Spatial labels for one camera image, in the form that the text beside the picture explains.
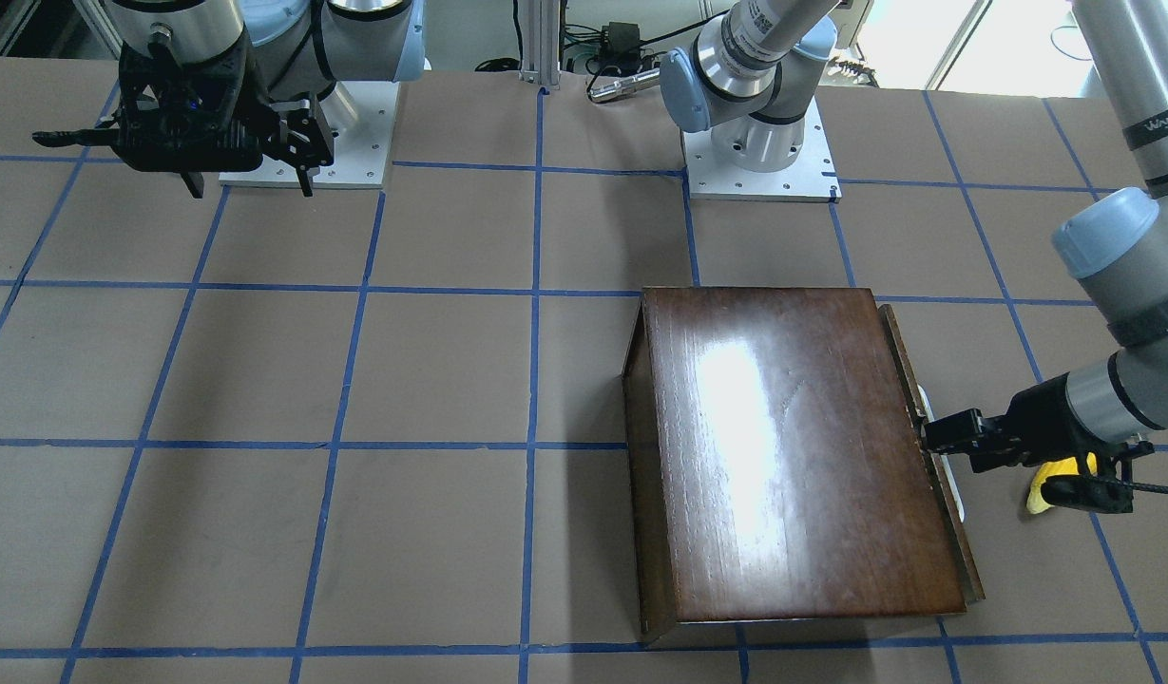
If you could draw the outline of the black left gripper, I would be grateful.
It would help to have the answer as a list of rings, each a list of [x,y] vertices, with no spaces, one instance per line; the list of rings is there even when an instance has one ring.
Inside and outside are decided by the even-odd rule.
[[[979,409],[922,425],[922,444],[927,451],[965,453],[971,472],[983,473],[1001,467],[1036,467],[1058,462],[1069,456],[1083,456],[1089,451],[1098,456],[1100,475],[1089,479],[1084,512],[1131,514],[1135,488],[1131,480],[1132,459],[1153,453],[1153,448],[1135,434],[1103,439],[1084,426],[1068,403],[1068,378],[1045,381],[1014,395],[1004,413],[1004,432],[996,417],[986,417]]]

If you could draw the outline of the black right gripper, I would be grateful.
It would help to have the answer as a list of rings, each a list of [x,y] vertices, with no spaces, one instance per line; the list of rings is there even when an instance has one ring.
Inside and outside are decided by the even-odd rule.
[[[105,146],[139,172],[178,173],[192,198],[206,196],[202,172],[250,172],[263,156],[294,170],[305,198],[313,176],[335,163],[335,134],[315,95],[269,103],[252,46],[180,64],[171,47],[124,46],[118,62],[120,100],[93,128],[35,131],[34,144],[60,148]]]

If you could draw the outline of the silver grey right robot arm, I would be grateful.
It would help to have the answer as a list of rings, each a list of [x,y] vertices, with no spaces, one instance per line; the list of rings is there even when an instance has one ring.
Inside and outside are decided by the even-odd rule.
[[[48,148],[106,148],[223,184],[382,189],[399,86],[426,72],[423,1],[106,1],[119,102]]]

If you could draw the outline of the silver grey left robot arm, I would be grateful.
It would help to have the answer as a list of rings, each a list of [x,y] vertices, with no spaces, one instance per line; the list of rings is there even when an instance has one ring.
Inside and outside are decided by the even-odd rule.
[[[1143,184],[1097,200],[1051,242],[1117,350],[1022,390],[1002,416],[923,423],[922,446],[978,473],[1036,467],[1049,507],[1128,514],[1136,493],[1168,495],[1134,479],[1168,430],[1168,1],[1075,1],[1073,14]]]

